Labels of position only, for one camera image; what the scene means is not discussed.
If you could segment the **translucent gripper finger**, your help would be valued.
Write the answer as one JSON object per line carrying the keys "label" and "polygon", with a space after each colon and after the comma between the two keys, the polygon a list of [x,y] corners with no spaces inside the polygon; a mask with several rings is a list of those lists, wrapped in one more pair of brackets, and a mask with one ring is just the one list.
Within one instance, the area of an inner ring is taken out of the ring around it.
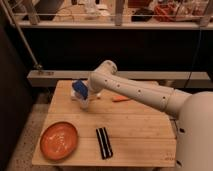
{"label": "translucent gripper finger", "polygon": [[87,110],[89,107],[89,99],[84,99],[80,94],[75,94],[76,100],[79,102],[80,108]]}

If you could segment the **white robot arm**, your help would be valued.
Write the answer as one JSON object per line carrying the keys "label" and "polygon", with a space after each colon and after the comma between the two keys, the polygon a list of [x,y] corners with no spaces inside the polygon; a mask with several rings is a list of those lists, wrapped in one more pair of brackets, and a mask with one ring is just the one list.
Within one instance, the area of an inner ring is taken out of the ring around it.
{"label": "white robot arm", "polygon": [[165,112],[178,120],[175,171],[213,171],[213,92],[190,94],[119,77],[116,72],[116,64],[105,60],[89,74],[87,83],[72,83],[82,107],[88,107],[91,95],[107,89]]}

